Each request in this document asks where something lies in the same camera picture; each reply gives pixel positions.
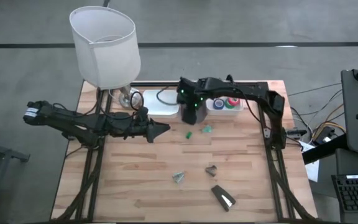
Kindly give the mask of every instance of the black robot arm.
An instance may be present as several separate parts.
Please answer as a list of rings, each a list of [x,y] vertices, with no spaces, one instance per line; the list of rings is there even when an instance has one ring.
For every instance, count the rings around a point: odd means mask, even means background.
[[[57,108],[47,101],[29,102],[24,121],[34,126],[50,126],[70,136],[86,147],[95,147],[98,139],[109,134],[112,137],[143,136],[152,143],[158,135],[168,131],[168,124],[148,119],[148,109],[143,107],[135,116],[117,112],[108,114],[81,114],[75,111]]]
[[[271,146],[275,149],[284,149],[286,132],[282,126],[282,117],[285,99],[276,91],[236,85],[230,75],[226,80],[225,82],[218,78],[208,77],[192,82],[181,77],[177,88],[177,102],[185,107],[182,111],[182,121],[195,124],[196,121],[203,120],[206,114],[197,113],[197,111],[205,106],[206,99],[228,96],[252,100],[260,105],[270,120]]]

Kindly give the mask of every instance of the wooden tabletop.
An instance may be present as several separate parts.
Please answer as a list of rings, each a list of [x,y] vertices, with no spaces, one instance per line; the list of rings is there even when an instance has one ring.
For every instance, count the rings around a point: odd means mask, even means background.
[[[286,98],[283,126],[293,128],[284,82],[268,81],[268,85]],[[92,108],[95,96],[95,90],[85,85],[78,111]],[[256,103],[249,103],[257,115]],[[114,97],[111,111],[120,110],[117,97]],[[248,108],[229,119],[207,116],[205,121],[194,126],[182,123],[180,117],[156,120],[169,123],[171,130],[157,137],[153,144],[142,137],[107,138],[94,221],[277,221],[260,124]],[[212,126],[212,133],[201,132],[207,124]],[[188,131],[193,133],[190,139],[186,138]],[[70,142],[68,153],[79,146],[78,142]],[[288,144],[283,156],[292,192],[316,217],[300,148]],[[66,159],[52,218],[62,214],[78,193],[85,158],[86,149],[82,149]],[[205,172],[211,165],[218,167],[215,177]],[[176,184],[172,175],[180,171],[185,172],[185,178]],[[224,211],[211,191],[217,184],[237,200],[229,212]],[[286,213],[285,200],[283,194],[280,195]]]

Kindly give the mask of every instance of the white lampshade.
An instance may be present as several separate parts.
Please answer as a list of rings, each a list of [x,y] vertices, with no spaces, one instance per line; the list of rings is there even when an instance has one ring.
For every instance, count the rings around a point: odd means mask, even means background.
[[[87,6],[70,14],[83,78],[102,90],[130,84],[140,71],[134,21],[114,9]]]

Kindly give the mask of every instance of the keyboard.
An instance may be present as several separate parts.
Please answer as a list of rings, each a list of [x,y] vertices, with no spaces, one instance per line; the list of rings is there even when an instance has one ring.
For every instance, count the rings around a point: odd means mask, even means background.
[[[332,179],[341,210],[358,212],[358,175],[332,175]]]

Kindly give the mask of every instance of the gray floor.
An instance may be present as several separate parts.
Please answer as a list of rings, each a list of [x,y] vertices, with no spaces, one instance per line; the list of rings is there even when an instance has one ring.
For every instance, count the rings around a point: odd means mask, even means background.
[[[102,3],[0,0],[0,44],[72,43],[69,13]],[[111,7],[135,20],[139,42],[358,41],[358,0],[114,0]],[[358,68],[358,47],[141,49],[140,54],[138,80],[230,73],[238,80],[284,80],[288,93],[337,83],[342,69]],[[48,220],[67,141],[52,128],[26,125],[22,115],[30,100],[75,109],[80,88],[74,49],[0,49],[0,144],[31,153],[27,164],[10,166],[0,194],[0,222]],[[301,113],[314,111],[338,89],[296,95],[290,103]],[[337,98],[311,125],[341,103]],[[343,118],[336,121],[344,125]],[[324,164],[334,172],[332,163]],[[328,186],[324,178],[312,183],[318,214],[339,220],[336,200],[323,196],[330,195]]]

